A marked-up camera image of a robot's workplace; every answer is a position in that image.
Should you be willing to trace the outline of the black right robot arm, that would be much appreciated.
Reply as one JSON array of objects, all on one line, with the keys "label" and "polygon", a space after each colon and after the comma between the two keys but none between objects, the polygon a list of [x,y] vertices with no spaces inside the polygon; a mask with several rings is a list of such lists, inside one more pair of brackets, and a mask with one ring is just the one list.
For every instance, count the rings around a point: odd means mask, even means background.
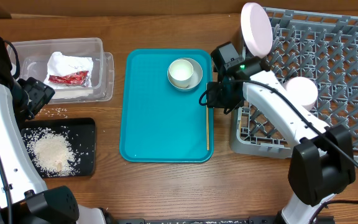
[{"label": "black right robot arm", "polygon": [[275,223],[316,223],[319,212],[356,179],[352,137],[342,125],[328,124],[297,103],[268,63],[241,57],[231,42],[211,52],[218,74],[203,93],[208,108],[225,114],[254,105],[292,148],[288,181],[293,197]]}]

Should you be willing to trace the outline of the red sauce packet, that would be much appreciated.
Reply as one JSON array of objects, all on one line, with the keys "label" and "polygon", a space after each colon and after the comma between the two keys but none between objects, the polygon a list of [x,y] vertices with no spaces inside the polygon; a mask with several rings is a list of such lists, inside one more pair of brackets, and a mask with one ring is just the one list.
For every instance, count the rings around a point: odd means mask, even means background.
[{"label": "red sauce packet", "polygon": [[49,75],[48,81],[58,85],[85,86],[88,82],[89,71],[79,71],[65,76]]}]

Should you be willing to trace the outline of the white paper cup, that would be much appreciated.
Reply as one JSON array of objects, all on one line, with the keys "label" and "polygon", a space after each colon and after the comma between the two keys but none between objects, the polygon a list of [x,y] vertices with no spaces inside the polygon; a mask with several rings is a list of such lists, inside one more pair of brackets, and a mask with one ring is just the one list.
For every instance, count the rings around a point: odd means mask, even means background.
[{"label": "white paper cup", "polygon": [[178,88],[187,88],[193,76],[192,64],[183,58],[173,61],[168,68],[168,79]]}]

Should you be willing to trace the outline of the large pink plate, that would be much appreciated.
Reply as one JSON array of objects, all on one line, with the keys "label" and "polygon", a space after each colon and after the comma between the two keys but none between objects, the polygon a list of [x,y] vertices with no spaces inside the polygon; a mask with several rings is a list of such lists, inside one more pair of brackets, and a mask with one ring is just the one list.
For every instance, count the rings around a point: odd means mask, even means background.
[{"label": "large pink plate", "polygon": [[273,44],[272,26],[263,7],[255,2],[244,4],[241,11],[241,32],[253,56],[264,58]]}]

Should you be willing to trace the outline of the wooden chopstick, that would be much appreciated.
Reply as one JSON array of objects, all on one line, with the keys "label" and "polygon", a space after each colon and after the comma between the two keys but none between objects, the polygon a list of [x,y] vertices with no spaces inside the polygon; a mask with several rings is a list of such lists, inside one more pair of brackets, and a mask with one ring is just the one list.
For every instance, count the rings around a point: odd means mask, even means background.
[{"label": "wooden chopstick", "polygon": [[209,151],[209,108],[206,108],[206,150]]}]

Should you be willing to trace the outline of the grey bowl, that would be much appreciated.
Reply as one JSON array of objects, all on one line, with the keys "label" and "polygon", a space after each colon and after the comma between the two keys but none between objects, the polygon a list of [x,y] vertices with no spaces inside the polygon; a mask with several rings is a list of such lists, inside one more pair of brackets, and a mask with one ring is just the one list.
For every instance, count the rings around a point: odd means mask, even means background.
[{"label": "grey bowl", "polygon": [[191,91],[192,89],[196,88],[201,83],[201,80],[203,77],[203,70],[201,68],[201,65],[196,60],[194,60],[192,58],[183,58],[183,59],[187,59],[192,64],[192,66],[194,68],[193,76],[192,76],[192,78],[190,80],[190,84],[187,88],[178,88],[178,87],[175,87],[174,85],[173,86],[177,90],[180,90],[180,91]]}]

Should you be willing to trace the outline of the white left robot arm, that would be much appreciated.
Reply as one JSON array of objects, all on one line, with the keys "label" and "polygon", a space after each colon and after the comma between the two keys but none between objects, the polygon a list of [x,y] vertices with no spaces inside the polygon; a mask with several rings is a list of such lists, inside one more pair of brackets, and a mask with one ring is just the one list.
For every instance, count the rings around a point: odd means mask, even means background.
[{"label": "white left robot arm", "polygon": [[11,73],[7,44],[0,37],[0,223],[115,223],[107,210],[79,205],[68,187],[48,189],[36,171],[19,125],[33,119],[55,91]]}]

